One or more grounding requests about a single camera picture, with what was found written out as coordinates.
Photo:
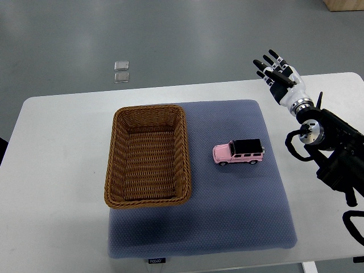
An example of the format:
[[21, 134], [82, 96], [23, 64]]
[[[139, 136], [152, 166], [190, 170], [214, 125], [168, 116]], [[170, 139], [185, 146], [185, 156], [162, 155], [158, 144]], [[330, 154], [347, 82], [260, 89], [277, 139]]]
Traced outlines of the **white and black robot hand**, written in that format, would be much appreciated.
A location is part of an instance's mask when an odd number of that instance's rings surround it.
[[300, 110], [313, 106], [313, 101], [297, 70], [275, 51], [268, 52], [270, 55], [263, 55], [263, 62], [253, 60], [257, 75], [268, 85], [274, 100], [295, 117]]

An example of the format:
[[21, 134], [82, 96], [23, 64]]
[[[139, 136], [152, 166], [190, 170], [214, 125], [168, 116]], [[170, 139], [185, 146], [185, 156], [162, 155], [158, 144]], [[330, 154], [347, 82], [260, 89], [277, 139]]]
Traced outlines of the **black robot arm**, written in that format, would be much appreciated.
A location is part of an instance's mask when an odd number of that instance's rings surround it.
[[296, 113], [301, 127], [289, 133], [285, 145], [292, 156], [318, 165], [316, 176], [334, 191], [345, 194], [349, 207], [357, 206], [355, 192], [363, 194], [363, 134], [331, 111], [303, 104]]

